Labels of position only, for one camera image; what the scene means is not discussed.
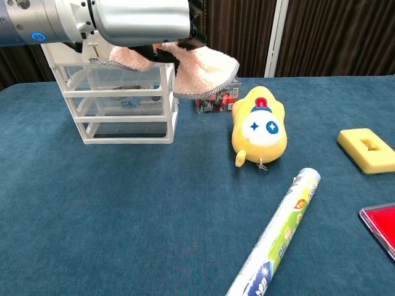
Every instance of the toy's blue star eye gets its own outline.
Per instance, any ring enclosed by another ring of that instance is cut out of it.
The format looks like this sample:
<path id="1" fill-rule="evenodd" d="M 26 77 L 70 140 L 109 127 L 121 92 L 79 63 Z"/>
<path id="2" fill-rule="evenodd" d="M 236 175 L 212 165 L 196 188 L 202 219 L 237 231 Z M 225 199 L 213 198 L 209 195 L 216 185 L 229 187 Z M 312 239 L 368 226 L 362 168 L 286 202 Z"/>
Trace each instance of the toy's blue star eye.
<path id="1" fill-rule="evenodd" d="M 252 128 L 253 130 L 256 130 L 256 128 L 257 128 L 258 126 L 259 126 L 259 125 L 257 125 L 257 124 L 254 122 L 254 124 L 251 125 L 251 128 Z"/>
<path id="2" fill-rule="evenodd" d="M 274 121 L 270 121 L 266 124 L 266 129 L 270 134 L 278 133 L 278 126 Z"/>

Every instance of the toy's yellow foot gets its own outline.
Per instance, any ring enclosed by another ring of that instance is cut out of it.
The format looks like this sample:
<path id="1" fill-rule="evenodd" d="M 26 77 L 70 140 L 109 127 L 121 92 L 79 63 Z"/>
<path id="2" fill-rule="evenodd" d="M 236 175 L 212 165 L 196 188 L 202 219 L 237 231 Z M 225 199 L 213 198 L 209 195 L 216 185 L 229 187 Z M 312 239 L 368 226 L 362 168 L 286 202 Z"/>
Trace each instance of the toy's yellow foot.
<path id="1" fill-rule="evenodd" d="M 247 153 L 244 150 L 241 150 L 239 153 L 237 153 L 235 164 L 238 168 L 244 165 L 246 161 L 246 155 Z"/>

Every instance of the sponge hole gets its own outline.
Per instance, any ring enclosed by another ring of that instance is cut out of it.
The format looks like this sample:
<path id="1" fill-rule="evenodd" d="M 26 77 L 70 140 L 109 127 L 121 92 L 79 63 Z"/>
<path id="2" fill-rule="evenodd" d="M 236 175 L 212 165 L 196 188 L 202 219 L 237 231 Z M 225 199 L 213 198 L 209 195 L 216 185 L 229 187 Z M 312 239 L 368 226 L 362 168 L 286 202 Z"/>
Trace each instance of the sponge hole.
<path id="1" fill-rule="evenodd" d="M 379 151 L 380 150 L 380 148 L 369 139 L 362 139 L 360 141 L 368 148 L 369 151 Z"/>

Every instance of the pink towel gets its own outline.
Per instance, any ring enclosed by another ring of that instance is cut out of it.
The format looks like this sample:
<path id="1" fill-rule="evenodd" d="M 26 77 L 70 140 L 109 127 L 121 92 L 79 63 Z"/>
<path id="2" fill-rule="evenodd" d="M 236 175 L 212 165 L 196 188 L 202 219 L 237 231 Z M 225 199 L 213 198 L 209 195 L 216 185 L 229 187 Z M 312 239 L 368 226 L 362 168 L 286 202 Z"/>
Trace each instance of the pink towel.
<path id="1" fill-rule="evenodd" d="M 236 59 L 207 46 L 187 51 L 176 43 L 162 43 L 154 48 L 170 52 L 180 61 L 173 90 L 179 98 L 206 99 L 226 89 L 239 69 Z M 118 67 L 137 71 L 149 70 L 155 64 L 127 47 L 118 46 L 113 48 L 109 60 Z"/>

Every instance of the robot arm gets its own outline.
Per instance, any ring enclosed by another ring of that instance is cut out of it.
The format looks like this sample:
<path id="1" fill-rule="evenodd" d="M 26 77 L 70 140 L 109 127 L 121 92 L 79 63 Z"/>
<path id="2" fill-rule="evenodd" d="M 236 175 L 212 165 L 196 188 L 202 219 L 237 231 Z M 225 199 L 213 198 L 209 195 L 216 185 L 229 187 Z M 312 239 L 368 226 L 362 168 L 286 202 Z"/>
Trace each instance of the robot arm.
<path id="1" fill-rule="evenodd" d="M 201 9 L 201 0 L 0 0 L 0 46 L 70 46 L 97 30 L 115 46 L 178 41 L 193 49 L 206 45 L 194 24 Z"/>

